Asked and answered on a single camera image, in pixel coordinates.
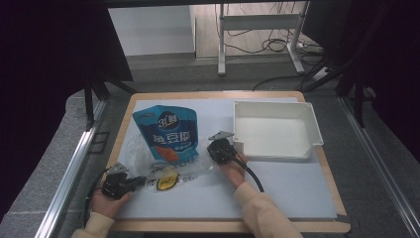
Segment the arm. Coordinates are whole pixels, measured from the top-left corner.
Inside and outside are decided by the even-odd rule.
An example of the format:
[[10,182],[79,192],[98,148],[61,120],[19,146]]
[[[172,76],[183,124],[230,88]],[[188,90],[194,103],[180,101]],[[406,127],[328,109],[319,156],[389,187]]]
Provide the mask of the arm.
[[256,191],[245,181],[244,170],[240,166],[231,162],[220,168],[237,189],[235,198],[243,207],[244,222],[257,238],[302,237],[293,223],[266,193]]
[[84,229],[77,229],[72,238],[104,238],[114,224],[113,219],[121,206],[131,198],[126,193],[121,199],[113,200],[106,197],[100,189],[95,190],[92,198],[92,211]]

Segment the hand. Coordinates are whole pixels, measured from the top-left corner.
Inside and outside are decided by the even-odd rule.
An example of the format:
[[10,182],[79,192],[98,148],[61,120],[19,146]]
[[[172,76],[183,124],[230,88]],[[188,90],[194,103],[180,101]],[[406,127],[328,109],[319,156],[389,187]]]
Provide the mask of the hand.
[[[241,160],[241,158],[245,163],[248,161],[248,159],[244,155],[237,155],[238,160]],[[225,173],[225,175],[228,177],[228,179],[231,181],[232,185],[235,188],[238,188],[238,186],[240,186],[245,181],[244,169],[234,161],[231,161],[226,165],[220,166],[220,170]]]
[[92,197],[92,211],[114,219],[121,206],[130,200],[131,196],[132,193],[127,192],[121,199],[115,200],[105,196],[101,189],[96,189]]

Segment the white box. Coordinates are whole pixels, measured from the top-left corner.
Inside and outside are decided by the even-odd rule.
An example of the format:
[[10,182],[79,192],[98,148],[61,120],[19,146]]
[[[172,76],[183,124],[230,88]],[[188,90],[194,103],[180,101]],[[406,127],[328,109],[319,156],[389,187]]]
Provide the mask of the white box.
[[304,161],[324,144],[311,103],[234,104],[233,141],[252,161]]

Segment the beige sleeve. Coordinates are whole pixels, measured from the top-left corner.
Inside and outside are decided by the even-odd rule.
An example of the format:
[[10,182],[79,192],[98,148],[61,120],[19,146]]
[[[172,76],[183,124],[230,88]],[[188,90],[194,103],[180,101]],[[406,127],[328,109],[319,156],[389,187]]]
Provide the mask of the beige sleeve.
[[115,220],[96,212],[90,212],[90,218],[84,229],[75,230],[71,238],[105,238]]
[[238,187],[235,198],[243,207],[244,222],[257,238],[302,237],[274,201],[266,193],[256,191],[248,182]]

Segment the blue snack bag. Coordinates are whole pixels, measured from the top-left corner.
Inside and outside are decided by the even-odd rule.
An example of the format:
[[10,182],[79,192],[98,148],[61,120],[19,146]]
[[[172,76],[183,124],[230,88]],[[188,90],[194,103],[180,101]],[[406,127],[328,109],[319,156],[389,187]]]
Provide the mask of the blue snack bag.
[[177,106],[153,106],[133,113],[156,160],[182,162],[198,155],[197,114]]

